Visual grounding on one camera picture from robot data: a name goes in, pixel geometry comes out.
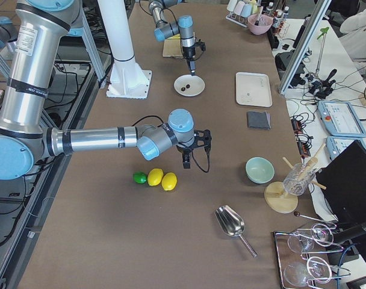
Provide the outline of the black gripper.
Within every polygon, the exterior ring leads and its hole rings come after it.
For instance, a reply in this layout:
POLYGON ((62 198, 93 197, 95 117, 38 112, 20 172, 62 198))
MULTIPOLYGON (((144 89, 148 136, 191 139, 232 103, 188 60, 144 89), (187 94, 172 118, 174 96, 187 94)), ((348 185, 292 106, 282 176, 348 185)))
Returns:
POLYGON ((179 142, 176 146, 177 150, 183 153, 182 155, 182 163, 183 168, 191 167, 191 157, 189 153, 194 152, 195 149, 203 148, 207 154, 211 151, 211 131, 208 129, 205 130, 194 130, 194 138, 191 145, 188 143, 179 142))
POLYGON ((196 40, 195 38, 191 39, 182 39, 182 55, 183 58, 187 61, 187 66, 190 71, 190 74, 195 74, 196 66, 195 66, 195 55, 196 48, 199 47, 202 52, 206 51, 205 42, 201 41, 201 39, 196 40))

